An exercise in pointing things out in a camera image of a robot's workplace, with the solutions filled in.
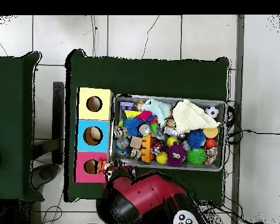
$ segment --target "purple spiky ball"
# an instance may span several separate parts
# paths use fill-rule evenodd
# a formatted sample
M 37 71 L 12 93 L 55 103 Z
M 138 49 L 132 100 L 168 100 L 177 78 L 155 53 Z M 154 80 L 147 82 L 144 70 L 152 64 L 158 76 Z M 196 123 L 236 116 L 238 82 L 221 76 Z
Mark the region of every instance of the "purple spiky ball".
M 168 155 L 168 165 L 172 165 L 174 167 L 181 167 L 181 163 L 187 156 L 187 153 L 184 150 L 184 145 L 177 144 L 177 142 L 173 142 L 173 145 L 166 149 L 166 153 Z

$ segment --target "purple toy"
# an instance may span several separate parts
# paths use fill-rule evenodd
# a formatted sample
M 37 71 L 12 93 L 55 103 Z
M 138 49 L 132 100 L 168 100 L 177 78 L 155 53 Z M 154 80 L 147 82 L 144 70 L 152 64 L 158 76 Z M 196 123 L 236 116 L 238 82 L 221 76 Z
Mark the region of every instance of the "purple toy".
M 168 155 L 167 164 L 174 167 L 181 167 L 181 163 L 187 156 L 184 145 L 182 143 L 178 145 L 177 142 L 173 142 L 173 145 L 166 149 L 166 153 Z
M 131 110 L 133 110 L 133 106 L 134 106 L 134 104 L 133 104 L 133 102 L 125 102 L 125 101 L 122 101 L 121 103 L 120 103 L 120 109 L 123 111 L 123 110 L 129 110 L 129 111 L 131 111 Z

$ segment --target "dark green tablecloth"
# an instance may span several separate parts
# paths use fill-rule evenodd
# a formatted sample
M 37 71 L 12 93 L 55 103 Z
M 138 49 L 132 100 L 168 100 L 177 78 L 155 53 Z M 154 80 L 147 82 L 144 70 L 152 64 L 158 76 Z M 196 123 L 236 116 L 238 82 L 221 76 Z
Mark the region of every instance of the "dark green tablecloth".
M 103 189 L 103 184 L 72 182 L 78 87 L 110 89 L 114 94 L 226 101 L 227 69 L 227 58 L 216 61 L 131 60 L 88 58 L 81 50 L 72 51 L 66 59 L 65 154 L 69 159 L 65 159 L 65 200 L 100 198 Z M 140 169 L 141 173 L 145 171 L 148 169 Z M 162 172 L 194 189 L 199 199 L 221 205 L 223 170 Z
M 0 199 L 43 200 L 29 184 L 32 86 L 39 58 L 37 52 L 22 58 L 0 57 Z

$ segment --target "orange ball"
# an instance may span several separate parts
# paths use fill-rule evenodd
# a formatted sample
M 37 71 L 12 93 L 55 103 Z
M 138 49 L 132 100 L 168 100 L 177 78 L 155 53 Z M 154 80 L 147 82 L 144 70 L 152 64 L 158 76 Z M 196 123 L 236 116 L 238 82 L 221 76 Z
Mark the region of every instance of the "orange ball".
M 205 141 L 205 144 L 204 146 L 207 148 L 207 149 L 211 149 L 213 147 L 215 147 L 217 145 L 217 142 L 213 139 L 213 138 L 208 138 L 206 141 Z

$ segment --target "gray metal tray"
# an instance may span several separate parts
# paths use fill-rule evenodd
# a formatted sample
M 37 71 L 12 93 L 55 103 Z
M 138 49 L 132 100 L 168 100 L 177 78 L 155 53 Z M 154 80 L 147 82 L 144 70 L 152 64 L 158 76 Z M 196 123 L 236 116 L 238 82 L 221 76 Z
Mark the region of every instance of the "gray metal tray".
M 228 114 L 228 108 L 227 104 L 224 101 L 217 101 L 217 100 L 195 100 L 195 99 L 189 99 L 190 102 L 196 104 L 198 107 L 201 107 L 202 109 L 206 109 L 208 106 L 216 106 L 219 109 L 219 114 L 215 118 L 217 122 L 220 122 L 219 128 L 219 134 L 215 138 L 218 143 L 218 155 L 216 157 L 216 160 L 211 164 L 202 164 L 202 165 L 194 165 L 187 160 L 183 162 L 182 167 L 173 167 L 170 165 L 161 165 L 156 160 L 151 161 L 150 163 L 145 163 L 141 160 L 134 160 L 134 159 L 120 159 L 116 153 L 116 143 L 114 142 L 116 140 L 115 135 L 113 134 L 113 129 L 116 123 L 119 122 L 120 118 L 122 117 L 122 112 L 120 110 L 120 102 L 134 102 L 137 104 L 140 101 L 145 102 L 148 99 L 156 99 L 160 100 L 161 102 L 169 103 L 172 106 L 174 106 L 177 102 L 183 101 L 184 99 L 181 98 L 168 98 L 168 97 L 153 97 L 153 96 L 137 96 L 137 95 L 121 95 L 117 94 L 113 97 L 112 100 L 112 108 L 114 113 L 114 118 L 111 122 L 111 138 L 110 138 L 110 157 L 111 161 L 114 160 L 121 160 L 122 162 L 125 162 L 126 164 L 131 165 L 137 165 L 139 167 L 150 167 L 150 168 L 158 168 L 158 169 L 175 169 L 175 170 L 199 170 L 199 171 L 210 171 L 210 172 L 218 172 L 223 168 L 224 165 L 224 159 L 225 159 L 225 136 L 226 136 L 226 122 L 227 122 L 227 114 Z

